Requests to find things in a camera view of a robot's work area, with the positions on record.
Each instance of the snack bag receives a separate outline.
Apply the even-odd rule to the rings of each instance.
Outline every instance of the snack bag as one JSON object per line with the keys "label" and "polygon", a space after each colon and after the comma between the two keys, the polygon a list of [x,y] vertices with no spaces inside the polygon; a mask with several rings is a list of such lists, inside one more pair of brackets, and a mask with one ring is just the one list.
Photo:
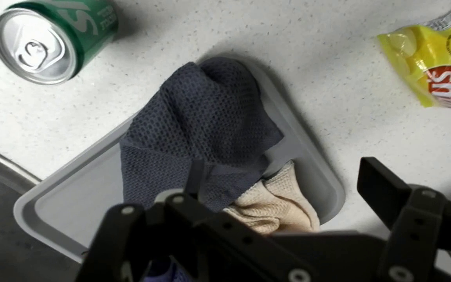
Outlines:
{"label": "snack bag", "polygon": [[378,36],[384,53],[424,107],[451,108],[451,12]]}

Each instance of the gray tray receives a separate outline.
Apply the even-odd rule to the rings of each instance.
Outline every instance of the gray tray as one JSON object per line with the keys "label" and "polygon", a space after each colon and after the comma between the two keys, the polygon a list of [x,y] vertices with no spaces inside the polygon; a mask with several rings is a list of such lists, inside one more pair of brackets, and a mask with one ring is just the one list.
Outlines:
{"label": "gray tray", "polygon": [[[239,59],[252,72],[261,90],[265,112],[285,137],[265,155],[271,161],[269,177],[293,159],[297,181],[321,223],[335,216],[345,194],[324,158],[274,87],[254,63]],[[81,155],[21,196],[14,216],[21,228],[50,247],[81,262],[104,216],[123,201],[118,142],[132,118]]]}

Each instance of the white speckled countertop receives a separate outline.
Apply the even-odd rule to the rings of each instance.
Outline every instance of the white speckled countertop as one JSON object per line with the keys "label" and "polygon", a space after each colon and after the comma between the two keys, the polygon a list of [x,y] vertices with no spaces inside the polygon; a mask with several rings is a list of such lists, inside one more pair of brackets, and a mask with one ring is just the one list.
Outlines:
{"label": "white speckled countertop", "polygon": [[[16,0],[0,0],[0,12]],[[0,153],[45,178],[141,109],[179,66],[234,52],[284,83],[347,200],[324,228],[376,217],[356,193],[359,159],[451,194],[451,109],[422,108],[377,34],[430,20],[445,0],[116,0],[128,20],[76,78],[39,86],[0,62]]]}

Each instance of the soda can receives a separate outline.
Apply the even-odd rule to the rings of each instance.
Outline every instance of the soda can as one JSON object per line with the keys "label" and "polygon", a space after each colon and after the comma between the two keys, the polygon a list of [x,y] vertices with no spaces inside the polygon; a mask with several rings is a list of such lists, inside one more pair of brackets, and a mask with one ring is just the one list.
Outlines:
{"label": "soda can", "polygon": [[45,85],[73,78],[112,41],[118,17],[108,0],[30,0],[0,15],[0,58]]}

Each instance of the red logo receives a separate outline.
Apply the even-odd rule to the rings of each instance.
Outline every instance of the red logo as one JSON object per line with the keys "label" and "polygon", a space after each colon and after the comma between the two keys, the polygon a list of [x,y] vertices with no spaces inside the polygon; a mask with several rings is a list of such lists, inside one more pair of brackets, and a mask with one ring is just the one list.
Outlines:
{"label": "red logo", "polygon": [[444,107],[451,108],[451,66],[439,66],[426,71],[429,93]]}

